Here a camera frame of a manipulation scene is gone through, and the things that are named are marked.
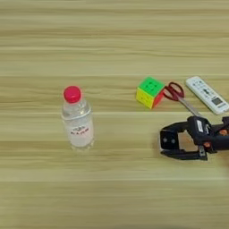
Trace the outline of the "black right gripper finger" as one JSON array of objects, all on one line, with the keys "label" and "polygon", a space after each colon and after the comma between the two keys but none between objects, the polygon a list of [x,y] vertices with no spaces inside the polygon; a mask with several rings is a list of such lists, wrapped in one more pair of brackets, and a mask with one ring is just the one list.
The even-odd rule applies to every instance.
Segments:
[{"label": "black right gripper finger", "polygon": [[161,154],[179,160],[208,160],[205,150],[185,151],[184,149],[164,149],[161,151]]},{"label": "black right gripper finger", "polygon": [[172,123],[170,125],[167,125],[162,129],[162,131],[169,131],[169,132],[185,132],[189,129],[189,122],[178,122],[178,123]]}]

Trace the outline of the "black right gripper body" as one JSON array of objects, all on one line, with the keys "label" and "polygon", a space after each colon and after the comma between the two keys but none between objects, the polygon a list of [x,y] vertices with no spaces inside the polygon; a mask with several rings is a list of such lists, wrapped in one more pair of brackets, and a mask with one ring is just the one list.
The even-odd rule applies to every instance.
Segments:
[{"label": "black right gripper body", "polygon": [[209,153],[229,150],[229,116],[222,118],[221,124],[211,124],[203,117],[192,117],[191,136],[194,144],[203,146]]}]

